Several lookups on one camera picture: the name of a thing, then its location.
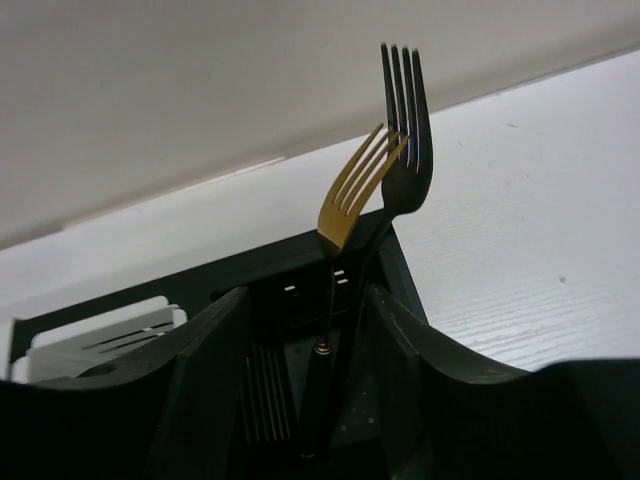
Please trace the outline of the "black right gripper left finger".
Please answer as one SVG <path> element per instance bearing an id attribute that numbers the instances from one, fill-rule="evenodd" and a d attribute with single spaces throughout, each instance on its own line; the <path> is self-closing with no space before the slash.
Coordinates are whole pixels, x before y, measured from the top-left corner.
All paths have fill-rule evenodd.
<path id="1" fill-rule="evenodd" d="M 1 385 L 5 479 L 222 479 L 249 343 L 237 287 L 76 378 Z"/>

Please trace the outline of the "black fork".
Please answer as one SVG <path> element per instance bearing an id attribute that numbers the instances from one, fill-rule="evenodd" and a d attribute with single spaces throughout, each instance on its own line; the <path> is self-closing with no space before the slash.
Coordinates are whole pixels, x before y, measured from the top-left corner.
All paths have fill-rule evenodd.
<path id="1" fill-rule="evenodd" d="M 424 203 L 434 169 L 432 132 L 419 52 L 408 47 L 381 45 L 387 126 L 408 144 L 392 162 L 381 192 L 383 213 L 368 239 L 355 296 L 340 329 L 337 357 L 332 373 L 327 410 L 319 440 L 326 448 L 337 422 L 351 366 L 354 343 L 362 317 L 365 287 L 371 265 L 395 217 L 417 211 Z"/>

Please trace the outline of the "gold fork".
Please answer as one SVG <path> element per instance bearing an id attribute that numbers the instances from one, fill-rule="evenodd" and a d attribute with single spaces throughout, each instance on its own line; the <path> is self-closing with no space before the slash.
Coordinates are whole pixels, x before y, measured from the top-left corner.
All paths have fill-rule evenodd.
<path id="1" fill-rule="evenodd" d="M 409 136 L 377 126 L 358 147 L 330 187 L 322 204 L 317 233 L 328 265 L 326 317 L 311 348 L 299 416 L 300 452 L 305 459 L 320 450 L 320 437 L 328 408 L 333 346 L 330 327 L 334 314 L 335 262 L 347 245 L 364 206 L 376 187 L 405 151 Z"/>

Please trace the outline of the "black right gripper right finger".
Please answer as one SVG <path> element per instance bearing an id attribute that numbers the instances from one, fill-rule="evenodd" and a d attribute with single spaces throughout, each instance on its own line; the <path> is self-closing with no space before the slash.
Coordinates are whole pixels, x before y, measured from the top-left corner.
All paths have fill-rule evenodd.
<path id="1" fill-rule="evenodd" d="M 635 479 L 639 363 L 529 372 L 488 358 L 367 290 L 387 466 L 405 479 Z"/>

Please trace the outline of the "black utensil caddy frame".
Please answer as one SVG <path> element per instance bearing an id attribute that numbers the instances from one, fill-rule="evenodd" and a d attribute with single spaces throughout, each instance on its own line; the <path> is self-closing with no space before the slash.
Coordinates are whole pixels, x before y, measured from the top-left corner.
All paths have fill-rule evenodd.
<path id="1" fill-rule="evenodd" d="M 341 326 L 348 307 L 355 303 L 356 279 L 369 240 L 383 211 L 361 217 L 349 247 L 338 259 L 336 274 L 336 311 L 334 324 Z M 32 346 L 34 338 L 48 330 L 62 327 L 111 310 L 164 297 L 176 304 L 189 319 L 229 290 L 242 285 L 252 291 L 252 331 L 285 334 L 290 338 L 306 337 L 319 327 L 326 314 L 327 263 L 315 231 L 263 245 L 229 257 L 201 264 L 152 279 L 82 302 L 67 302 L 64 308 L 48 308 L 39 315 L 19 314 L 9 343 L 10 372 Z M 414 279 L 400 247 L 396 232 L 390 228 L 372 262 L 370 280 L 389 290 L 401 304 L 421 320 L 427 316 Z"/>

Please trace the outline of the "white bin in black caddy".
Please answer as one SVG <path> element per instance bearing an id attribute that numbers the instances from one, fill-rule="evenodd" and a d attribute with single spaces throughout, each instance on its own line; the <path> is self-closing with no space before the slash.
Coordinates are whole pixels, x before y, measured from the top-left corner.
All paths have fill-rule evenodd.
<path id="1" fill-rule="evenodd" d="M 12 362 L 9 379 L 35 383 L 77 377 L 159 338 L 187 320 L 179 305 L 156 296 L 50 328 L 35 335 L 26 353 Z"/>

